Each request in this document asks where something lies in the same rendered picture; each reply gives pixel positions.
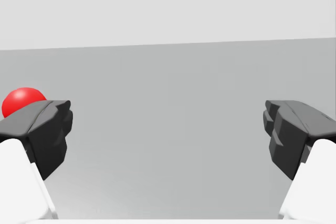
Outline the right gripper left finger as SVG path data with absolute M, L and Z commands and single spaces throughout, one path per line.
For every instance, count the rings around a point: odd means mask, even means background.
M 70 106 L 38 101 L 0 121 L 0 219 L 58 219 L 44 181 L 65 160 Z

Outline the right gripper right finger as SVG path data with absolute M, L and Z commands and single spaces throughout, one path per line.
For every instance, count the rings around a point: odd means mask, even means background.
M 292 181 L 282 219 L 336 219 L 336 120 L 299 101 L 267 100 L 272 162 Z

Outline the small glossy ball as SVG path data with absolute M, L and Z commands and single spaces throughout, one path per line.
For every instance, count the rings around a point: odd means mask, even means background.
M 2 115 L 6 118 L 27 105 L 45 100 L 46 97 L 37 89 L 28 87 L 15 89 L 2 102 Z

